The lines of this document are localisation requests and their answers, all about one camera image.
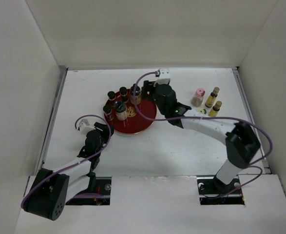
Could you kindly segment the yellow-cap spice jar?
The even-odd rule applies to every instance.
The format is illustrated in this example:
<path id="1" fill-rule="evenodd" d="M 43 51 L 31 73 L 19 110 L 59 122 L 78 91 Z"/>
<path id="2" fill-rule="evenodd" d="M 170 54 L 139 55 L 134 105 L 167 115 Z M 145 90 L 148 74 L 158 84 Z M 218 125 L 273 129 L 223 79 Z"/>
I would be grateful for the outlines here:
<path id="1" fill-rule="evenodd" d="M 205 115 L 207 113 L 207 110 L 205 108 L 199 108 L 198 112 L 200 112 L 200 113 Z"/>

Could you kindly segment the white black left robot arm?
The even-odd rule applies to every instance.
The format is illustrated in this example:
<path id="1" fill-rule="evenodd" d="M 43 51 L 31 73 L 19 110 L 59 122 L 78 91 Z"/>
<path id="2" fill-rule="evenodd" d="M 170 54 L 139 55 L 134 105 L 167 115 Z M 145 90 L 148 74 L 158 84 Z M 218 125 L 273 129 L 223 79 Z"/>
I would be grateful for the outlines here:
<path id="1" fill-rule="evenodd" d="M 113 134 L 113 125 L 96 122 L 87 132 L 85 144 L 75 160 L 60 169 L 39 170 L 21 208 L 54 221 L 65 205 L 108 205 L 111 179 L 96 177 L 94 170 Z"/>

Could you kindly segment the small black-cap spice bottle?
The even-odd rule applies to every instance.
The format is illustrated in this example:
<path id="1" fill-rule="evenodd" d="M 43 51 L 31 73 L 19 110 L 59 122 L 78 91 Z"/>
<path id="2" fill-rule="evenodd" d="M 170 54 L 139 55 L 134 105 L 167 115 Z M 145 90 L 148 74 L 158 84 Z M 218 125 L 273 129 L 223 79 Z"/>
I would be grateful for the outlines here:
<path id="1" fill-rule="evenodd" d="M 120 87 L 119 92 L 120 92 L 121 100 L 124 103 L 127 103 L 128 102 L 128 89 L 126 87 Z"/>
<path id="2" fill-rule="evenodd" d="M 112 114 L 112 107 L 110 105 L 105 105 L 103 107 L 103 113 L 107 121 L 112 121 L 114 116 Z"/>
<path id="3" fill-rule="evenodd" d="M 109 102 L 110 102 L 110 105 L 113 107 L 114 106 L 114 103 L 116 101 L 116 95 L 115 95 L 115 92 L 114 91 L 109 91 L 107 93 L 108 95 L 108 99 L 109 99 Z"/>

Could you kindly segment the pink-cap spice jar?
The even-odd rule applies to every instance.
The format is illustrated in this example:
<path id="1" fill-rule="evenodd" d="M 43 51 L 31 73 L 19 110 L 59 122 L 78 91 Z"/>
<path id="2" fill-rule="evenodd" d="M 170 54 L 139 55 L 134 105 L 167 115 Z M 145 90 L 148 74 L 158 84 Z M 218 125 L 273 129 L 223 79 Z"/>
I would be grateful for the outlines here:
<path id="1" fill-rule="evenodd" d="M 203 102 L 204 95 L 205 95 L 205 90 L 203 88 L 198 88 L 191 99 L 191 104 L 194 107 L 200 107 Z"/>

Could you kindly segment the black-knob spice jar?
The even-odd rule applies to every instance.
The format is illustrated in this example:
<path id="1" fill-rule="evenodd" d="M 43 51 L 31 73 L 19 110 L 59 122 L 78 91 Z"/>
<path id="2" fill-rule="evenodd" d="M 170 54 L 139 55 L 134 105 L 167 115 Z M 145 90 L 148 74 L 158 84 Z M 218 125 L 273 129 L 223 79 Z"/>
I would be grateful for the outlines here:
<path id="1" fill-rule="evenodd" d="M 130 101 L 132 105 L 139 105 L 141 103 L 141 88 L 133 84 L 130 88 Z"/>
<path id="2" fill-rule="evenodd" d="M 127 106 L 123 101 L 116 101 L 114 103 L 114 109 L 118 120 L 124 121 L 127 119 Z"/>

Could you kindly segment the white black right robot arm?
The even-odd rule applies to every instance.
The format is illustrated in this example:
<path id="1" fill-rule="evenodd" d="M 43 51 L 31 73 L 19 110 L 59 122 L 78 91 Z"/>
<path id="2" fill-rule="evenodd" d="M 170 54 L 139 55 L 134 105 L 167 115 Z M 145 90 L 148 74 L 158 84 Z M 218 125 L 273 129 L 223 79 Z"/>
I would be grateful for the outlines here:
<path id="1" fill-rule="evenodd" d="M 258 137 L 246 122 L 239 120 L 235 123 L 226 123 L 207 117 L 178 102 L 176 93 L 169 82 L 169 79 L 144 81 L 142 98 L 153 100 L 169 124 L 182 129 L 194 130 L 225 145 L 227 159 L 209 186 L 216 193 L 227 193 L 233 179 L 249 166 L 260 149 Z"/>

